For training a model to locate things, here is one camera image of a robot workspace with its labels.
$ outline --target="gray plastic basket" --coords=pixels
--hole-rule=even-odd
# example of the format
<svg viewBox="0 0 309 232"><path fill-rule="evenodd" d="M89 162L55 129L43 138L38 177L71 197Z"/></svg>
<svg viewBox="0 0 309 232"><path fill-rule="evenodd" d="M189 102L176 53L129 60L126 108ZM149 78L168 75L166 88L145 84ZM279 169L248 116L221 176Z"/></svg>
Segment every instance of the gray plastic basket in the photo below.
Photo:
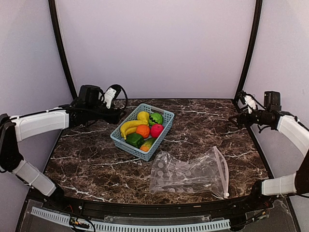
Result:
<svg viewBox="0 0 309 232"><path fill-rule="evenodd" d="M151 146L151 148L149 149L148 152L139 150L127 143L125 143L124 138L121 137L121 132L120 132L120 127L128 121L132 121L132 120L137 120L137 115L139 114L139 112L141 111L146 111L148 113L156 113L159 112L164 120L163 120L163 126L164 126L164 130L162 131L162 133L160 134L160 136L156 139L155 143ZM111 133L111 138L114 140L115 142L115 146L132 154L133 156L136 156L138 158L141 158L142 160L148 161L151 156L154 154L154 152L157 150L157 148L159 147L159 145L161 144L161 142L163 141L164 137L166 136L166 134L168 133L168 131L170 130L170 128L173 125L173 119L174 119L174 114L172 112L166 111L166 110L162 110L160 108L151 106L151 105L147 105L147 104L140 104L112 133Z"/></svg>

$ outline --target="marble tabletop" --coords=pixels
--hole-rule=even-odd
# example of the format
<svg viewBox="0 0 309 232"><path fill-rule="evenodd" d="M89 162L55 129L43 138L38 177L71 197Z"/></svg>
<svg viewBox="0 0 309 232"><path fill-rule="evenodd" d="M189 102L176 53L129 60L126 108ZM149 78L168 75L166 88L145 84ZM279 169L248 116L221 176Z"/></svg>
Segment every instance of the marble tabletop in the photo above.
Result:
<svg viewBox="0 0 309 232"><path fill-rule="evenodd" d="M212 146L224 155L229 168L230 198L246 196L267 172L246 129L226 119L236 114L231 100L129 100L127 115L146 103L175 114L173 126L149 162L115 147L110 134L117 125L103 120L90 127L63 131L45 174L66 196L113 203L176 204L217 200L211 192L150 194L152 162L159 151L182 161L202 156Z"/></svg>

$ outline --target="white wall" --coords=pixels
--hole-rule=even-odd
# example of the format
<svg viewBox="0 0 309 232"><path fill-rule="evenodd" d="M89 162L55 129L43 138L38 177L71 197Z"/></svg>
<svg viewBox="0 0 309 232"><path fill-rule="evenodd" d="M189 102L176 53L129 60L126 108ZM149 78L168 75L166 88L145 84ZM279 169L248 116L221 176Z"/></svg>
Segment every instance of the white wall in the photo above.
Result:
<svg viewBox="0 0 309 232"><path fill-rule="evenodd" d="M244 90L263 102L264 91L281 93L282 109L309 126L309 2L263 2L261 22ZM302 155L277 131L265 130L257 139L275 175L292 174ZM309 231L309 201L292 198L302 231Z"/></svg>
<svg viewBox="0 0 309 232"><path fill-rule="evenodd" d="M254 0L58 0L76 88L130 98L233 98Z"/></svg>
<svg viewBox="0 0 309 232"><path fill-rule="evenodd" d="M46 0L0 1L0 114L23 115L71 101L57 53ZM43 170L58 131L20 143ZM28 188L12 174L0 174L0 231L13 232Z"/></svg>

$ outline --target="clear plastic bag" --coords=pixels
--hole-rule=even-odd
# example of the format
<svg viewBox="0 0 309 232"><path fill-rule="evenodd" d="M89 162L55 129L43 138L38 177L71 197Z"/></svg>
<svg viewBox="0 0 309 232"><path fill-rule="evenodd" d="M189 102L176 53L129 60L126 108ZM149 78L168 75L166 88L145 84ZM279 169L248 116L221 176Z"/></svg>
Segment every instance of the clear plastic bag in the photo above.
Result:
<svg viewBox="0 0 309 232"><path fill-rule="evenodd" d="M177 193L211 191L218 198L227 198L229 196L227 163L215 146L202 157L187 162L161 151L151 168L149 191L151 194L162 191Z"/></svg>

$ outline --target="white perforated rail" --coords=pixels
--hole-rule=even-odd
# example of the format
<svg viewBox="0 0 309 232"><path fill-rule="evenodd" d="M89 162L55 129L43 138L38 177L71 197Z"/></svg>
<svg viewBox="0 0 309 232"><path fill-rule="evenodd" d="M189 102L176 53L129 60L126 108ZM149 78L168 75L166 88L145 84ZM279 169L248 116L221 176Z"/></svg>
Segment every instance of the white perforated rail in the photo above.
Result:
<svg viewBox="0 0 309 232"><path fill-rule="evenodd" d="M70 216L61 213L54 213L47 211L43 208L33 207L31 211L32 215L39 218L57 223L59 225L69 227ZM230 220L220 220L214 222L205 222L198 224L189 225L174 225L174 226L135 226L135 225L120 225L120 224L110 224L104 222L92 221L98 232L210 232L210 231L221 231L225 229L230 229Z"/></svg>

